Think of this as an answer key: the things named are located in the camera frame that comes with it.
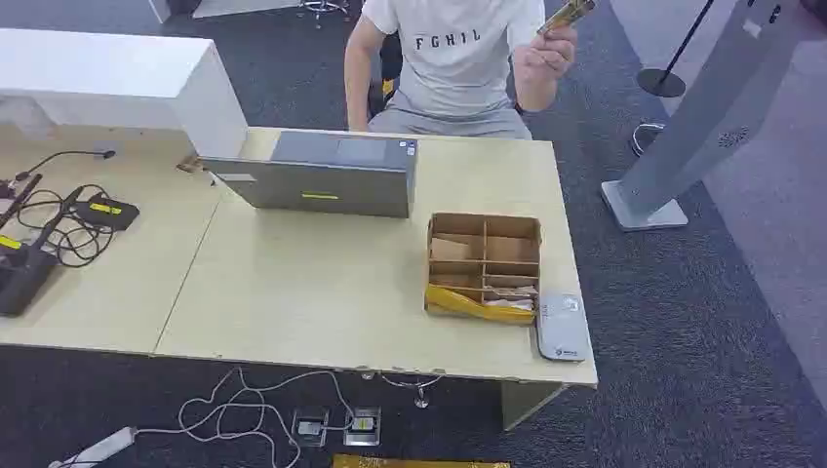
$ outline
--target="white cable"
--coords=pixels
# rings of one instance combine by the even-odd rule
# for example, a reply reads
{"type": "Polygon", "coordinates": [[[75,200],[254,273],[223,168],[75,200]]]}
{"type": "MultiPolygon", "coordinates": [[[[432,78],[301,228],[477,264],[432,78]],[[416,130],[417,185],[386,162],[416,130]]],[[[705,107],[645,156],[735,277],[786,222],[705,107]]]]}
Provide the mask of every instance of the white cable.
{"type": "Polygon", "coordinates": [[[339,401],[347,409],[347,416],[345,416],[345,425],[344,426],[342,426],[342,427],[328,427],[328,426],[325,426],[324,428],[328,429],[328,430],[333,430],[333,431],[343,431],[343,430],[347,429],[348,427],[350,427],[350,424],[352,423],[353,418],[354,418],[354,413],[353,413],[353,408],[351,408],[350,405],[348,405],[347,402],[344,400],[344,397],[341,394],[341,389],[338,386],[338,380],[336,379],[336,376],[333,372],[331,372],[329,370],[316,370],[316,371],[314,370],[314,371],[305,372],[305,373],[293,376],[293,377],[288,378],[287,380],[284,380],[283,382],[278,383],[276,385],[271,385],[269,387],[258,387],[258,388],[256,388],[256,387],[252,387],[252,386],[247,384],[247,381],[244,378],[244,371],[243,370],[241,370],[240,368],[235,368],[235,369],[231,370],[230,372],[228,372],[218,382],[218,384],[216,384],[216,386],[213,387],[213,392],[210,394],[209,399],[204,399],[204,398],[201,398],[201,397],[195,397],[195,398],[191,398],[191,399],[187,400],[186,402],[184,402],[183,405],[181,405],[180,409],[178,410],[178,427],[179,427],[178,429],[137,429],[137,431],[135,432],[135,436],[138,436],[139,434],[186,434],[187,436],[191,437],[192,439],[195,439],[196,441],[202,442],[202,443],[207,443],[207,442],[211,442],[211,441],[218,440],[218,439],[226,441],[226,440],[239,439],[239,438],[247,437],[247,436],[258,436],[258,437],[262,437],[263,439],[266,439],[267,442],[270,443],[270,448],[271,448],[271,452],[272,452],[272,456],[270,457],[270,462],[271,462],[273,468],[277,468],[276,467],[276,442],[273,440],[273,438],[271,438],[269,435],[265,434],[264,432],[262,432],[260,430],[261,425],[264,423],[264,414],[266,413],[267,410],[272,410],[273,412],[276,413],[276,416],[279,418],[279,423],[282,426],[282,430],[284,431],[285,436],[287,436],[287,438],[290,441],[291,445],[295,447],[295,456],[293,457],[293,460],[290,463],[288,463],[287,465],[284,466],[284,468],[293,468],[293,466],[298,462],[298,459],[301,457],[301,447],[298,445],[298,443],[293,438],[293,435],[290,433],[290,430],[288,430],[287,424],[285,424],[285,420],[282,417],[282,414],[276,409],[276,407],[274,407],[272,405],[268,405],[267,403],[264,402],[264,392],[269,392],[271,390],[279,389],[279,388],[281,388],[281,387],[283,387],[283,386],[285,386],[285,385],[287,385],[291,382],[294,382],[294,381],[299,380],[301,378],[308,377],[310,375],[320,375],[320,374],[327,374],[333,379],[336,395],[338,396],[339,401]],[[218,405],[217,407],[213,408],[213,410],[210,411],[209,414],[207,414],[205,417],[201,418],[198,422],[196,422],[194,424],[190,424],[189,426],[185,425],[184,422],[183,422],[183,413],[186,410],[186,408],[190,404],[196,403],[196,402],[204,403],[204,404],[207,404],[207,405],[212,405],[216,401],[216,394],[218,393],[218,389],[221,388],[221,385],[223,385],[224,382],[235,371],[238,371],[238,375],[239,375],[239,378],[241,380],[241,384],[242,384],[243,388],[241,390],[239,390],[238,392],[236,392],[235,395],[233,395],[232,398],[230,398],[227,403],[223,403],[223,404],[218,405]],[[260,401],[260,403],[236,403],[236,400],[239,397],[241,397],[242,395],[244,395],[246,392],[251,392],[251,393],[256,394],[258,396],[258,400],[260,401]],[[256,424],[255,428],[253,428],[251,430],[248,430],[248,431],[244,431],[244,432],[223,432],[221,430],[221,421],[223,420],[224,415],[226,414],[226,411],[229,408],[257,408],[257,409],[259,409],[258,424],[256,424]],[[193,434],[192,431],[194,429],[197,429],[198,427],[204,425],[216,413],[218,413],[218,418],[216,420],[216,434],[214,436],[200,437],[200,436],[197,436],[197,435],[193,434]]]}
{"type": "Polygon", "coordinates": [[[389,384],[393,385],[394,387],[402,387],[402,388],[414,388],[414,389],[418,389],[418,388],[427,388],[427,387],[430,387],[431,385],[433,385],[433,384],[437,383],[438,381],[440,381],[440,379],[441,379],[443,376],[442,376],[442,375],[439,375],[439,376],[437,376],[437,377],[435,377],[435,378],[432,378],[431,380],[428,380],[428,381],[427,381],[427,382],[425,382],[425,383],[419,383],[419,382],[417,382],[417,383],[412,383],[412,382],[410,382],[410,383],[408,383],[408,382],[394,382],[393,380],[391,380],[391,379],[387,378],[386,376],[384,376],[384,374],[383,374],[381,377],[382,377],[382,380],[384,380],[385,382],[387,382],[387,383],[389,383],[389,384]]]}

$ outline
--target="floor outlet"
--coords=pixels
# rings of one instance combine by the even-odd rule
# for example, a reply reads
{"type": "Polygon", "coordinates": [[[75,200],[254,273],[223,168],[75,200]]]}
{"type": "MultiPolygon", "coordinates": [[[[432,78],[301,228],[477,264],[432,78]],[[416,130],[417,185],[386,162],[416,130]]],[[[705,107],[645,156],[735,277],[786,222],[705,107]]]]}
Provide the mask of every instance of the floor outlet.
{"type": "Polygon", "coordinates": [[[354,408],[353,422],[344,430],[346,446],[374,447],[379,445],[382,408],[354,408]]]}
{"type": "Polygon", "coordinates": [[[323,447],[331,414],[324,408],[299,408],[293,413],[293,439],[300,447],[323,447]]]}

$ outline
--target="cardboard organizer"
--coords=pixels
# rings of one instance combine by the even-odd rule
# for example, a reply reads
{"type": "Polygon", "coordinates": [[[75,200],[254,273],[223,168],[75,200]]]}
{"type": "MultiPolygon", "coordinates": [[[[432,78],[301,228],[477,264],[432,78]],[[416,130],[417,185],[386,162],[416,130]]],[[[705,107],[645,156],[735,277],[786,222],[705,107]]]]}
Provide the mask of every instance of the cardboard organizer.
{"type": "MultiPolygon", "coordinates": [[[[502,289],[539,293],[539,221],[532,217],[437,213],[428,226],[428,283],[479,303],[508,297],[502,289]]],[[[440,307],[428,312],[451,313],[440,307]]]]}

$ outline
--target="gray laptop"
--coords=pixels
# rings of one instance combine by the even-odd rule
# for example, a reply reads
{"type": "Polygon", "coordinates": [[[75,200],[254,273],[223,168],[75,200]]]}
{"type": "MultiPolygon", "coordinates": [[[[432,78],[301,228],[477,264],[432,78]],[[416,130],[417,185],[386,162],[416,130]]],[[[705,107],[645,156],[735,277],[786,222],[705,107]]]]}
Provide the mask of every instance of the gray laptop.
{"type": "Polygon", "coordinates": [[[408,217],[414,139],[282,132],[265,161],[202,158],[256,208],[408,217]]]}

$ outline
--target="floor mat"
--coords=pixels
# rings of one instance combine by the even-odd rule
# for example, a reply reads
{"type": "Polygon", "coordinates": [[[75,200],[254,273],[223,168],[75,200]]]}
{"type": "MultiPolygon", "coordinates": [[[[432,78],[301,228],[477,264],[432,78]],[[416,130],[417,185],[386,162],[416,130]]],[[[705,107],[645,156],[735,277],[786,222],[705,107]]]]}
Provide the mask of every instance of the floor mat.
{"type": "Polygon", "coordinates": [[[334,456],[333,468],[511,468],[511,465],[502,462],[410,461],[337,454],[334,456]]]}

